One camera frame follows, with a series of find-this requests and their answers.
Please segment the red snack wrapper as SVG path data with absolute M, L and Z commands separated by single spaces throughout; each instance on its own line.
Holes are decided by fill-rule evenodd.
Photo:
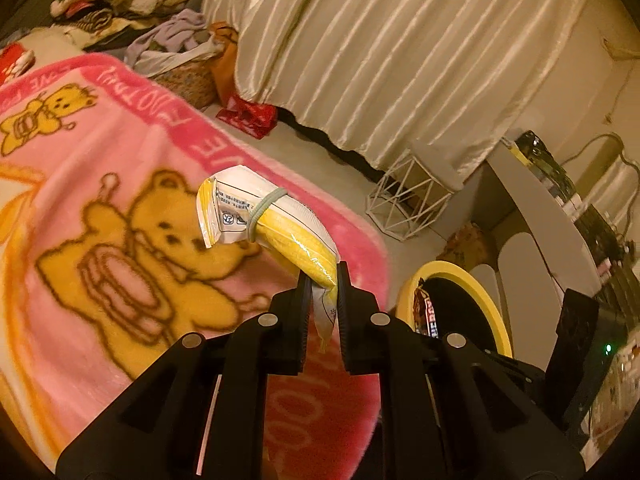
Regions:
M 412 312 L 414 330 L 417 333 L 432 338 L 439 337 L 434 304 L 424 281 L 420 281 L 414 291 Z

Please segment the yellow white snack packet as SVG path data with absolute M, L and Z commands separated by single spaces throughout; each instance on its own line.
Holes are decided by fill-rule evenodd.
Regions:
M 285 188 L 242 165 L 208 177 L 196 192 L 196 211 L 207 248 L 259 243 L 311 279 L 314 324 L 322 344 L 328 344 L 337 317 L 341 257 L 316 215 Z

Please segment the yellow rimmed black trash bin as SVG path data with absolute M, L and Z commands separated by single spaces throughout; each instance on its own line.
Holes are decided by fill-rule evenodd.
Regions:
M 434 304 L 437 339 L 458 333 L 482 350 L 513 356 L 506 324 L 494 300 L 472 274 L 451 262 L 425 263 L 402 285 L 396 304 L 396 316 L 402 322 L 414 330 L 413 296 L 420 281 L 425 282 Z

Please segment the white curved desk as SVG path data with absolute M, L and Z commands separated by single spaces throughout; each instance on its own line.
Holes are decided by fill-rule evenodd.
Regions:
M 558 336 L 565 293 L 601 288 L 586 242 L 533 171 L 500 143 L 474 174 L 471 221 L 497 247 L 514 356 L 544 370 Z

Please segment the pink football bear blanket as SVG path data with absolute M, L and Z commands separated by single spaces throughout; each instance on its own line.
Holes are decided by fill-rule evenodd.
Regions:
M 296 267 L 207 247 L 196 192 L 244 165 L 328 229 L 352 282 L 385 301 L 382 240 L 338 200 L 105 54 L 1 90 L 1 404 L 47 467 L 181 336 L 268 307 Z

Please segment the dark box on desk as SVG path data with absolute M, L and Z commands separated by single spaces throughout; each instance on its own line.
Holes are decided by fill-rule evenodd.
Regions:
M 515 141 L 520 152 L 533 165 L 533 173 L 539 180 L 547 180 L 556 191 L 556 196 L 561 196 L 567 202 L 574 194 L 575 187 L 565 169 L 558 164 L 549 152 L 544 141 L 533 130 L 523 132 Z

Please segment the red plastic bag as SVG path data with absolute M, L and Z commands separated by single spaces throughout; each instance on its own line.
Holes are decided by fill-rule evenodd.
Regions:
M 216 118 L 254 139 L 260 140 L 276 128 L 278 109 L 270 104 L 252 103 L 232 94 Z

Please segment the cream satin curtain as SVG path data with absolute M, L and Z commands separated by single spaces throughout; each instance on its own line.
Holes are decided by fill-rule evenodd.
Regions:
M 242 99 L 384 169 L 428 145 L 462 177 L 542 88 L 588 0 L 204 0 Z

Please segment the woven laundry basket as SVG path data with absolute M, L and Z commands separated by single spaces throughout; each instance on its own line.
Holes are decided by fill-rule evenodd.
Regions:
M 150 79 L 198 110 L 204 110 L 218 100 L 218 91 L 210 70 L 217 58 L 218 55 L 198 55 L 195 58 L 174 56 Z

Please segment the orange bag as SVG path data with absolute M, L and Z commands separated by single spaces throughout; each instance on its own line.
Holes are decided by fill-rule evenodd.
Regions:
M 228 105 L 236 93 L 235 64 L 238 55 L 239 33 L 227 22 L 213 22 L 209 25 L 213 38 L 222 44 L 222 51 L 209 63 L 218 99 L 223 107 Z

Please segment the lavender garment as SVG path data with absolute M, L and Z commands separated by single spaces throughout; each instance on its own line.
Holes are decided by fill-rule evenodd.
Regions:
M 205 16 L 190 9 L 184 9 L 169 20 L 146 32 L 126 49 L 124 62 L 134 67 L 143 52 L 160 51 L 182 53 L 200 45 L 198 38 L 208 38 Z

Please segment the red patterned cloth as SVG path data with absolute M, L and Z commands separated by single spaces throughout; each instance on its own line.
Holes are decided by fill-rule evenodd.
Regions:
M 19 42 L 8 44 L 0 55 L 0 84 L 3 86 L 23 75 L 35 64 L 35 52 Z

